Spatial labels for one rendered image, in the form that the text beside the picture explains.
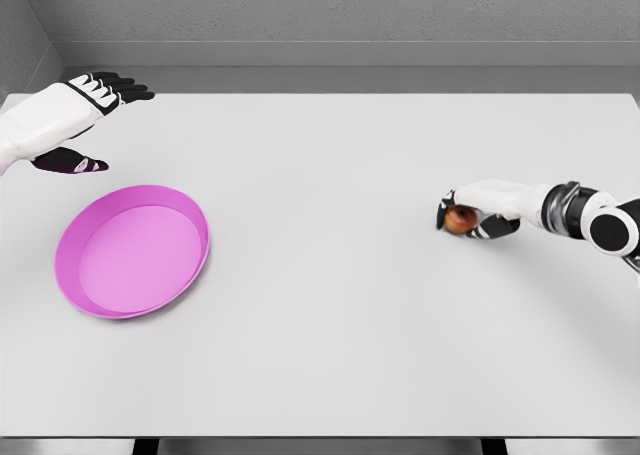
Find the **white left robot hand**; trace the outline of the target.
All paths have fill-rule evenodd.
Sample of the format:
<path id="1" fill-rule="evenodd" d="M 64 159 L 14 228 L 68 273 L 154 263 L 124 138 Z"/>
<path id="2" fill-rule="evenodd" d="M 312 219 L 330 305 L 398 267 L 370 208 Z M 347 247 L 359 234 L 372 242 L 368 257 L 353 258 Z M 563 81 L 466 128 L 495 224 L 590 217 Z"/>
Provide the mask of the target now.
<path id="1" fill-rule="evenodd" d="M 90 72 L 56 82 L 8 110 L 21 129 L 19 161 L 53 173 L 106 171 L 109 165 L 105 161 L 66 148 L 64 143 L 119 107 L 154 97 L 147 86 L 116 72 Z"/>

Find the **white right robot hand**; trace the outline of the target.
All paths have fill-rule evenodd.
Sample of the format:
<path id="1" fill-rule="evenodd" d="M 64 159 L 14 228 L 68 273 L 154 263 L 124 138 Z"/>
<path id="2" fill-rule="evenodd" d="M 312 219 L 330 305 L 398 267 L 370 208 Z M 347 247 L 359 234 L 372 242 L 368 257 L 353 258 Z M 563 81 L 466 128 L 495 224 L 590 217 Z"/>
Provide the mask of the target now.
<path id="1" fill-rule="evenodd" d="M 441 200 L 436 216 L 436 229 L 443 229 L 447 215 L 454 207 L 463 212 L 474 212 L 477 221 L 473 227 L 453 229 L 449 233 L 478 240 L 498 239 L 516 233 L 520 218 L 506 218 L 507 193 L 498 187 L 498 182 L 482 181 L 450 190 Z"/>

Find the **red apple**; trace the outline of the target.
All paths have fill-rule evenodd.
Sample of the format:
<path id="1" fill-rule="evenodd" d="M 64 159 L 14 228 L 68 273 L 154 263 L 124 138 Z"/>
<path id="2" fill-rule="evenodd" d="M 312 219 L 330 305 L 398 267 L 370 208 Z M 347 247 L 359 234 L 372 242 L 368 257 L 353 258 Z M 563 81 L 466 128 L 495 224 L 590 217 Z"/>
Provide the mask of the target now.
<path id="1" fill-rule="evenodd" d="M 465 235 L 475 229 L 478 223 L 478 212 L 468 206 L 453 205 L 444 216 L 444 228 L 454 235 Z"/>

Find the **pink round plate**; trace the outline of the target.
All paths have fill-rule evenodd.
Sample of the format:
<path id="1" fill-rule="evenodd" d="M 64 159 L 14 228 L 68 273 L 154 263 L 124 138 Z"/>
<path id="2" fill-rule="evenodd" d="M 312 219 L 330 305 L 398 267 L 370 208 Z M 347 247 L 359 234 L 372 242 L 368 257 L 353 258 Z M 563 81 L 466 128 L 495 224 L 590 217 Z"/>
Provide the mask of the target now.
<path id="1" fill-rule="evenodd" d="M 184 293 L 210 249 L 209 223 L 188 195 L 159 185 L 111 192 L 81 211 L 54 259 L 57 284 L 79 310 L 126 319 Z"/>

